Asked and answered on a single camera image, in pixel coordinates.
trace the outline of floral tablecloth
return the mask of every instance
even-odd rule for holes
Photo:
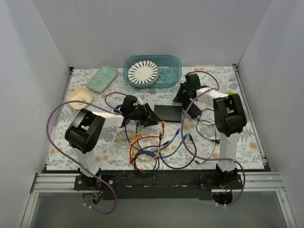
[[[97,72],[98,69],[75,69],[69,84],[67,95],[80,87],[86,87],[88,80]],[[166,89],[134,89],[130,87],[123,77],[123,69],[119,68],[119,75],[116,79],[104,90],[102,93],[97,93],[91,91],[94,94],[93,103],[100,107],[107,108],[104,102],[105,95],[109,92],[119,91],[129,95],[139,96],[144,103],[149,103],[150,107],[153,109],[154,105],[180,105],[172,102],[173,98],[179,89],[179,84],[176,84],[172,88]],[[247,125],[244,128],[240,140],[238,142],[237,148],[237,160],[244,166],[245,169],[263,169],[263,162],[261,159],[260,148],[257,143],[255,133],[249,118],[247,107],[243,101],[243,96],[241,94],[237,77],[234,74],[233,68],[231,66],[197,66],[197,67],[183,67],[182,68],[182,78],[180,82],[185,81],[184,75],[193,70],[204,70],[216,77],[220,84],[220,92],[233,92],[241,95],[242,103],[247,116]],[[200,77],[201,84],[206,84],[210,87],[215,87],[216,83],[213,79],[203,73],[198,73]],[[117,106],[122,104],[124,97],[121,95],[110,95],[108,102],[112,106]],[[206,104],[197,102],[197,106],[202,110],[203,108],[210,108]],[[87,107],[91,111],[98,111],[95,108]],[[73,149],[68,145],[67,141],[64,139],[65,131],[71,124],[72,120],[76,116],[77,111],[73,110],[69,105],[66,105],[62,113],[60,114],[59,124],[55,132],[55,143],[67,154],[77,159],[76,154]],[[203,113],[202,119],[214,121],[213,112],[205,111]],[[213,151],[214,143],[202,138],[195,130],[196,120],[186,118],[184,125],[184,132],[191,133],[194,138],[194,142],[198,148],[197,154],[202,157],[209,157]],[[166,123],[165,125],[165,136],[162,142],[169,141],[172,139],[177,129],[180,128],[180,123]],[[131,121],[127,126],[128,130],[135,132],[136,122]],[[121,145],[116,142],[116,134],[124,130],[123,128],[107,128],[103,129],[100,135],[100,139],[95,147],[96,161],[98,162],[102,170],[132,170],[133,166],[129,162],[129,146]],[[158,135],[162,130],[161,125],[156,125],[152,127],[142,127],[140,126],[142,133],[147,133],[151,135]],[[199,124],[200,132],[208,138],[214,138],[214,128],[212,126],[206,127]],[[181,142],[181,134],[179,134],[172,144],[170,144],[166,149],[162,150],[162,155],[170,154],[174,151]],[[194,151],[193,145],[190,140],[186,140],[189,147]],[[141,146],[147,146],[155,144],[154,140],[142,140]],[[219,157],[219,146],[216,146],[212,158]],[[192,159],[192,156],[185,150],[182,145],[180,149],[171,157],[166,158],[166,162],[173,167],[181,167],[187,164]],[[170,169],[165,164],[160,161],[160,169]],[[151,169],[155,161],[137,161],[139,167],[144,169]],[[216,162],[207,161],[203,165],[193,162],[190,166],[185,169],[214,169]],[[49,171],[63,171],[63,170],[77,170],[78,166],[71,160],[60,154],[55,148],[50,148],[47,170]]]

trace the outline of plastic container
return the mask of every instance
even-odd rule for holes
[[[134,84],[128,79],[130,67],[142,60],[149,60],[156,63],[159,71],[157,81],[153,84]],[[181,79],[181,62],[175,56],[132,56],[126,60],[123,68],[124,80],[134,88],[169,88],[173,87]]]

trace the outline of table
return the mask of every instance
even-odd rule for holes
[[[184,75],[187,72],[194,70],[204,70],[208,73],[215,76],[220,84],[220,92],[233,92],[238,93],[241,97],[245,114],[247,117],[247,125],[244,127],[244,130],[241,134],[240,140],[238,142],[237,148],[237,160],[243,165],[245,169],[263,169],[263,162],[261,158],[261,150],[260,146],[257,142],[257,138],[255,135],[255,131],[252,125],[252,120],[250,119],[250,115],[248,113],[248,109],[244,102],[243,95],[240,90],[239,82],[234,73],[233,67],[231,66],[196,66],[196,67],[183,67],[182,68],[182,78],[180,82],[185,81]],[[70,83],[68,85],[68,91],[66,95],[71,93],[77,88],[86,87],[88,80],[98,71],[98,69],[74,69],[73,74],[70,78]],[[180,105],[178,103],[174,103],[173,98],[176,96],[176,93],[179,89],[179,84],[176,84],[172,88],[159,88],[159,89],[135,89],[130,87],[125,81],[123,77],[123,69],[118,68],[119,75],[116,79],[102,92],[97,93],[95,91],[91,92],[94,94],[93,103],[103,108],[108,108],[104,102],[104,97],[109,92],[119,91],[129,95],[141,96],[144,103],[148,103],[150,107],[153,109],[154,105]],[[216,83],[213,79],[203,73],[198,73],[201,84],[208,85],[210,87],[215,87]],[[112,106],[117,106],[122,104],[124,97],[121,95],[110,95],[108,102]],[[197,106],[203,110],[204,108],[210,108],[208,105],[203,103],[196,103]],[[91,111],[98,111],[95,108],[87,107],[87,109]],[[60,113],[59,121],[57,123],[56,129],[54,131],[53,137],[54,142],[67,154],[72,156],[73,158],[77,158],[73,149],[68,145],[68,142],[64,139],[64,135],[66,129],[71,124],[72,120],[76,116],[78,111],[73,110],[69,105],[65,105]],[[205,111],[202,115],[202,119],[209,120],[214,122],[213,112]],[[209,142],[208,140],[199,136],[195,129],[196,120],[192,120],[190,118],[186,118],[184,125],[184,132],[191,133],[194,138],[194,142],[198,148],[198,156],[209,157],[213,151],[214,143]],[[168,141],[172,139],[177,129],[180,127],[180,123],[166,123],[165,125],[165,136],[162,142]],[[135,132],[136,122],[131,121],[131,123],[127,126],[128,130]],[[115,136],[118,132],[124,130],[124,128],[107,128],[103,129],[100,135],[100,139],[97,142],[95,147],[95,155],[96,161],[99,166],[103,170],[133,170],[133,166],[129,162],[129,146],[121,145],[116,142]],[[140,130],[142,133],[147,133],[151,135],[159,135],[159,132],[162,130],[161,125],[151,126],[144,128],[140,126]],[[205,127],[199,124],[200,132],[208,138],[214,138],[214,130],[213,127]],[[170,146],[166,149],[162,150],[163,155],[170,154],[174,151],[181,142],[181,134],[179,134],[176,139],[173,141]],[[193,145],[191,144],[189,139],[186,139],[187,145],[193,149]],[[141,146],[147,146],[154,144],[154,140],[142,140]],[[219,157],[219,146],[216,146],[215,151],[212,155],[212,158]],[[182,145],[180,149],[171,157],[166,158],[166,162],[173,167],[181,167],[184,166],[192,159],[192,156],[185,150]],[[160,161],[160,170],[169,170],[165,164]],[[139,161],[137,162],[138,168],[143,169],[152,169],[155,162],[150,161]],[[216,165],[215,161],[207,161],[203,165],[197,164],[193,162],[190,166],[188,166],[187,170],[195,170],[195,169],[214,169]],[[55,148],[50,148],[48,160],[47,160],[47,170],[48,171],[75,171],[78,166],[73,163],[71,160],[63,156],[59,153]]]

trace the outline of purple cable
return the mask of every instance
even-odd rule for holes
[[[74,158],[72,158],[71,156],[67,155],[66,153],[64,153],[61,149],[59,149],[56,144],[53,142],[53,140],[51,139],[50,135],[49,135],[49,132],[48,132],[48,128],[49,128],[49,122],[52,118],[52,116],[54,115],[55,111],[57,111],[57,109],[59,109],[60,107],[68,104],[68,103],[74,103],[74,102],[78,102],[78,103],[84,103],[84,104],[87,104],[87,105],[90,105],[90,106],[93,106],[95,108],[98,108],[102,111],[105,111],[107,113],[111,113],[110,111],[104,109],[104,108],[101,108],[101,107],[98,107],[97,105],[95,104],[91,104],[91,103],[88,103],[88,102],[85,102],[85,101],[66,101],[66,102],[63,102],[62,104],[58,105],[52,112],[51,114],[49,115],[48,119],[47,119],[47,127],[46,127],[46,131],[47,131],[47,139],[50,141],[50,143],[56,148],[56,150],[58,150],[61,154],[63,154],[64,156],[66,156],[67,158],[69,158],[70,160],[72,160],[73,162],[75,162],[77,165],[79,165],[81,168],[83,168],[85,171],[87,171],[89,174],[91,174],[93,177],[95,177],[97,180],[99,180],[100,182],[102,182],[104,185],[106,185],[110,190],[111,192],[113,193],[113,196],[114,196],[114,206],[112,208],[112,210],[110,210],[109,212],[106,212],[106,211],[103,211],[103,210],[100,210],[99,208],[97,207],[94,207],[92,205],[89,205],[86,203],[86,205],[88,207],[91,207],[93,208],[94,210],[97,210],[98,212],[102,213],[102,214],[105,214],[105,215],[108,215],[108,214],[111,214],[115,208],[116,208],[116,204],[117,204],[117,196],[116,196],[116,193],[114,191],[114,189],[111,187],[111,185],[109,185],[106,181],[102,180],[101,178],[97,177],[96,175],[94,175],[91,171],[89,171],[87,168],[85,168],[80,162],[78,162],[77,160],[75,160]]]
[[[182,140],[182,143],[184,144],[186,150],[194,157],[198,158],[198,159],[202,159],[202,160],[205,160],[205,161],[233,161],[235,162],[236,164],[239,165],[239,167],[241,168],[242,172],[243,172],[243,186],[242,186],[242,189],[241,189],[241,192],[239,193],[239,195],[237,196],[237,198],[232,201],[230,204],[227,204],[226,206],[231,206],[233,204],[235,204],[239,198],[241,197],[241,195],[243,194],[243,191],[244,191],[244,187],[245,187],[245,182],[246,182],[246,177],[245,177],[245,171],[244,171],[244,168],[243,166],[236,160],[233,160],[232,158],[211,158],[211,159],[208,159],[208,158],[202,158],[202,157],[199,157],[197,155],[195,155],[190,149],[189,147],[186,145],[186,142],[184,140],[184,132],[183,132],[183,128],[184,128],[184,122],[185,122],[185,118],[186,118],[186,115],[190,109],[190,107],[193,105],[193,103],[195,101],[197,101],[201,96],[203,96],[204,94],[206,94],[207,92],[210,92],[212,89],[214,90],[219,90],[219,83],[218,81],[216,80],[216,78],[214,76],[212,76],[211,74],[207,73],[207,72],[204,72],[204,71],[197,71],[197,72],[202,72],[202,73],[206,73],[208,75],[210,75],[217,83],[218,85],[218,88],[215,89],[215,88],[210,88],[208,90],[206,90],[205,92],[203,92],[202,94],[198,95],[197,97],[195,97],[192,102],[189,104],[189,106],[187,107],[186,111],[185,111],[185,115],[183,115],[183,118],[182,118],[182,121],[181,121],[181,126],[180,126],[180,133],[181,133],[181,140]]]
[[[123,93],[121,93],[121,92],[111,92],[111,93],[107,94],[107,95],[105,96],[105,99],[104,99],[104,102],[106,103],[107,106],[109,106],[110,108],[112,108],[112,109],[113,109],[114,111],[116,111],[117,113],[122,114],[122,112],[121,112],[120,110],[118,110],[117,108],[112,107],[112,106],[106,101],[107,97],[108,97],[109,95],[111,95],[111,94],[120,94],[120,95],[124,95],[124,96],[127,96],[127,95],[126,95],[126,94],[123,94]]]

